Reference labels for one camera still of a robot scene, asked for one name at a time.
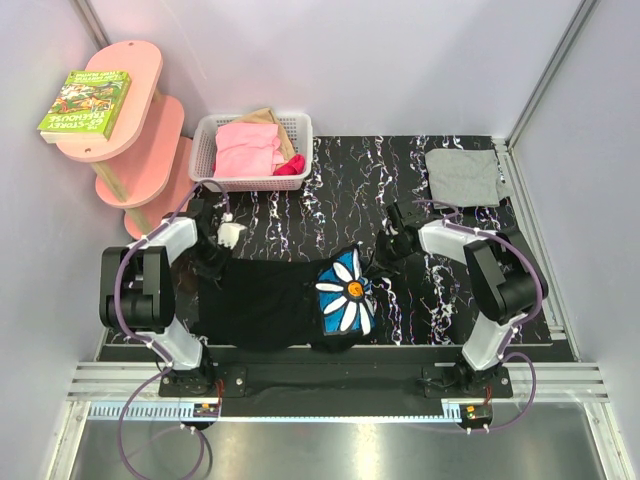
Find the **black daisy print t-shirt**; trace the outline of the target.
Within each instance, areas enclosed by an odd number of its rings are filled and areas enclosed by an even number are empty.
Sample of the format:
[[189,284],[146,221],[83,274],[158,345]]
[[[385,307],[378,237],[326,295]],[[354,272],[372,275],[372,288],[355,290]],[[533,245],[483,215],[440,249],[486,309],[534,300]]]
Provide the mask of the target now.
[[339,353],[376,329],[372,260],[357,245],[312,261],[249,260],[231,257],[220,280],[195,272],[192,255],[171,268],[180,293],[195,301],[189,331],[217,345],[251,352],[276,352],[308,345]]

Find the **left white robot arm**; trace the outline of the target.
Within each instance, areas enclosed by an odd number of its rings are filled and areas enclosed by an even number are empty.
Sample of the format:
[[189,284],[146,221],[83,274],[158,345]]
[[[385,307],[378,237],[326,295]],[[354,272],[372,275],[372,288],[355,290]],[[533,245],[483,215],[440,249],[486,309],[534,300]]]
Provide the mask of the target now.
[[161,380],[196,396],[215,386],[216,372],[202,341],[176,317],[173,263],[185,254],[219,279],[243,227],[225,211],[212,234],[214,207],[189,202],[185,212],[169,214],[149,234],[101,257],[99,317],[102,324],[152,350],[165,363]]

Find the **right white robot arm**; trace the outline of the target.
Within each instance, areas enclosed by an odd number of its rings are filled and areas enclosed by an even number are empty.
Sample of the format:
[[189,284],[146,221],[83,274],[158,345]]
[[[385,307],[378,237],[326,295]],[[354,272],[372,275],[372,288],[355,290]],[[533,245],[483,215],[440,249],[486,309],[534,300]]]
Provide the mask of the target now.
[[457,208],[434,200],[395,202],[386,208],[385,227],[376,237],[371,275],[393,276],[397,262],[414,254],[438,255],[464,264],[478,316],[453,366],[437,378],[421,377],[426,394],[484,396],[507,361],[506,349],[521,327],[535,318],[548,296],[548,283],[520,230],[482,230],[457,224]]

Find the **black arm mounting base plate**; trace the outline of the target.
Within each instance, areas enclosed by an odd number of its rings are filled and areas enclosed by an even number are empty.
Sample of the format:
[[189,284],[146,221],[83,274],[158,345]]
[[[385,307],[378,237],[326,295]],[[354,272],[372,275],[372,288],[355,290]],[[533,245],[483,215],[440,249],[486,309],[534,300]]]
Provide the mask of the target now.
[[464,392],[451,386],[457,347],[356,346],[342,353],[292,347],[250,353],[212,347],[221,380],[224,418],[419,417],[442,413],[443,400],[506,400],[511,379],[501,368],[490,387]]

